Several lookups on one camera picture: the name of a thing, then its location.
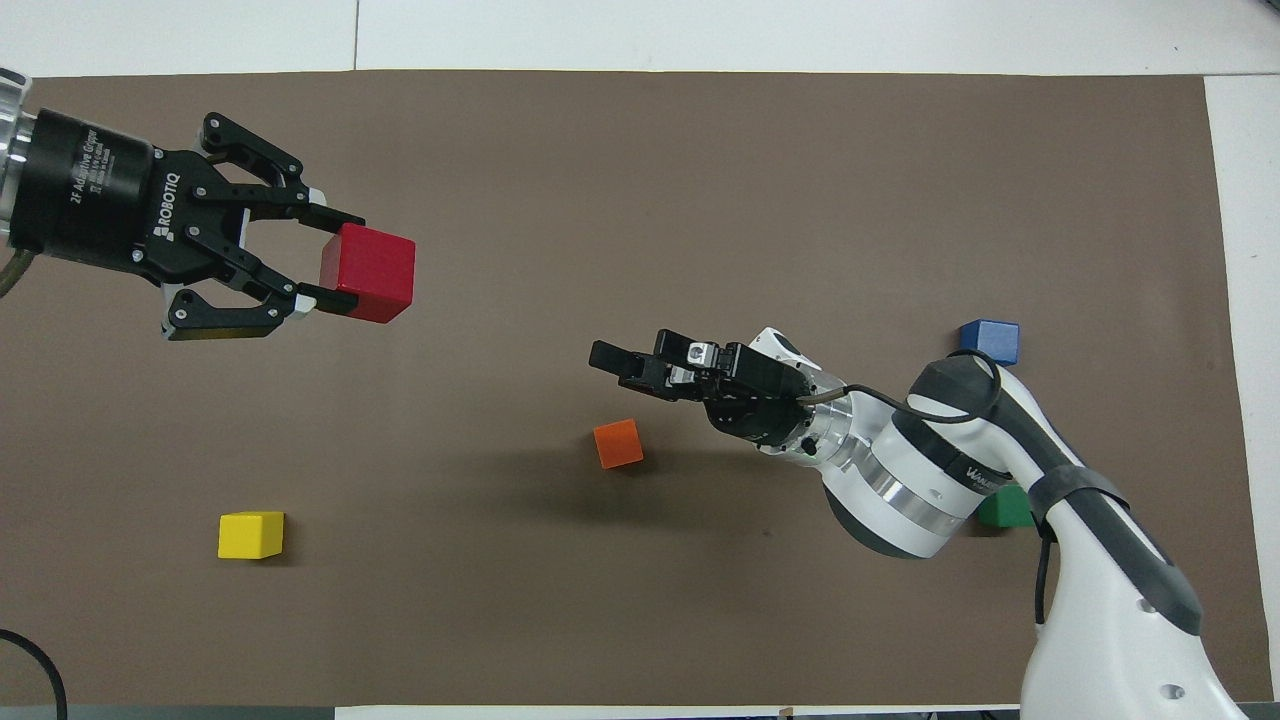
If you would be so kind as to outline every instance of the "brown mat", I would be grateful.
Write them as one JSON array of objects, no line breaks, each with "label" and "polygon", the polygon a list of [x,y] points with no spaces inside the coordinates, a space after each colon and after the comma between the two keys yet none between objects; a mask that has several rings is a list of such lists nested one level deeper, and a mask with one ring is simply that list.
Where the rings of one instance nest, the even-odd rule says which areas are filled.
[{"label": "brown mat", "polygon": [[[220,110],[420,243],[388,327],[165,343],[157,291],[55,260],[0,304],[0,621],[76,702],[1016,701],[1030,530],[881,557],[817,473],[586,366],[595,338],[774,324],[901,395],[977,316],[1023,323],[1016,370],[1187,570],[1228,689],[1271,697],[1198,78],[403,72],[35,101],[166,147]],[[251,232],[315,277],[321,234]],[[589,433],[627,416],[649,459],[602,471]],[[288,512],[285,555],[218,560],[218,515],[248,509]]]}]

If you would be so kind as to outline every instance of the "silver metal flange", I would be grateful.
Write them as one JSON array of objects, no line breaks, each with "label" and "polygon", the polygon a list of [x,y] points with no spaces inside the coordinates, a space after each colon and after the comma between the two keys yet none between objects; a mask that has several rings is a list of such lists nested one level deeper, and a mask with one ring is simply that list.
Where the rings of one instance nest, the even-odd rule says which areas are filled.
[{"label": "silver metal flange", "polygon": [[27,161],[26,149],[35,124],[35,118],[22,111],[28,91],[31,78],[0,68],[0,233],[4,234],[9,232],[18,177]]}]

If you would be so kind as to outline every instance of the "wooden block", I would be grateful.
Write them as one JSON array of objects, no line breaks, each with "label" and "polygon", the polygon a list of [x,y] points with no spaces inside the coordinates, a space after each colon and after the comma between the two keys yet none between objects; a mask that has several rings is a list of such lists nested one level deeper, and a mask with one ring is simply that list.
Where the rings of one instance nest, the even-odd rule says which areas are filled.
[{"label": "wooden block", "polygon": [[993,528],[1034,528],[1032,505],[1023,488],[1009,484],[978,506],[978,521]]},{"label": "wooden block", "polygon": [[960,328],[960,347],[986,352],[1005,366],[1016,365],[1020,333],[1021,327],[1018,323],[979,318]]},{"label": "wooden block", "polygon": [[389,323],[413,302],[412,240],[347,223],[324,246],[320,287],[360,297],[348,318]]},{"label": "wooden block", "polygon": [[644,460],[640,430],[631,418],[595,428],[595,450],[605,470]]},{"label": "wooden block", "polygon": [[253,510],[218,520],[218,557],[261,560],[284,550],[284,512]]}]

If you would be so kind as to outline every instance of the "red cube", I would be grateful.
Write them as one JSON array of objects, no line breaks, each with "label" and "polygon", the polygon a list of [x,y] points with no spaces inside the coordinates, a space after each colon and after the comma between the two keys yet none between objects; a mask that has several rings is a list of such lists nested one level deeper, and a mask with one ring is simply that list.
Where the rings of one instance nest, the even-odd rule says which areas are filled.
[{"label": "red cube", "polygon": [[319,284],[360,297],[349,318],[389,323],[413,302],[415,250],[412,240],[347,223],[324,246]]}]

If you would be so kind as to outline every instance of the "black cable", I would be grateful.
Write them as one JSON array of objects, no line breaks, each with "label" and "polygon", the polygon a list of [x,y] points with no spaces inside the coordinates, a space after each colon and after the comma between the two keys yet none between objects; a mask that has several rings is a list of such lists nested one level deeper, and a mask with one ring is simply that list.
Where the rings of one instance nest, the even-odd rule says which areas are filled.
[{"label": "black cable", "polygon": [[36,254],[29,250],[14,250],[13,258],[5,263],[4,269],[0,270],[0,297],[9,295],[13,286],[18,284],[22,279],[22,274],[27,272],[31,266],[31,261],[36,258]]},{"label": "black cable", "polygon": [[67,688],[63,685],[63,676],[58,673],[58,666],[54,665],[52,659],[45,651],[40,650],[38,644],[13,630],[0,629],[0,641],[12,642],[27,655],[36,659],[45,675],[49,675],[49,684],[54,687],[54,712],[58,715],[58,720],[67,720]]},{"label": "black cable", "polygon": [[823,392],[823,393],[819,393],[819,395],[806,395],[806,396],[803,396],[803,397],[797,397],[796,402],[799,402],[800,405],[805,405],[805,406],[822,405],[823,402],[831,402],[832,400],[841,398],[841,397],[844,397],[846,395],[850,395],[850,393],[854,393],[854,392],[860,392],[863,395],[867,395],[867,396],[874,397],[876,400],[879,400],[881,402],[883,402],[884,405],[888,405],[893,410],[900,410],[900,411],[906,413],[909,415],[915,415],[916,418],[919,418],[922,420],[925,420],[925,421],[929,421],[929,423],[942,423],[942,424],[954,425],[954,424],[959,424],[959,423],[968,423],[969,420],[977,420],[977,419],[980,419],[980,418],[986,418],[987,414],[991,413],[991,409],[996,406],[996,402],[1000,401],[1000,391],[1001,391],[1000,365],[997,365],[996,361],[992,360],[989,355],[987,355],[986,352],[978,351],[978,350],[957,350],[957,351],[952,352],[951,355],[947,355],[947,357],[955,357],[956,355],[973,355],[974,357],[978,357],[979,360],[982,360],[983,363],[986,363],[987,368],[991,370],[991,389],[987,391],[987,400],[983,402],[982,409],[978,410],[977,413],[969,413],[969,414],[965,414],[965,415],[934,415],[932,413],[924,413],[924,411],[916,410],[915,407],[911,407],[910,405],[908,405],[908,404],[905,404],[905,402],[902,402],[900,400],[895,400],[895,398],[884,395],[883,392],[881,392],[881,391],[878,391],[876,388],[870,388],[870,387],[867,387],[864,384],[856,384],[856,383],[855,384],[845,386],[845,387],[838,388],[838,389],[832,389],[832,391],[828,391],[828,392]]},{"label": "black cable", "polygon": [[1048,556],[1052,552],[1053,541],[1046,533],[1041,538],[1041,560],[1036,566],[1036,624],[1044,624],[1044,582],[1048,579]]}]

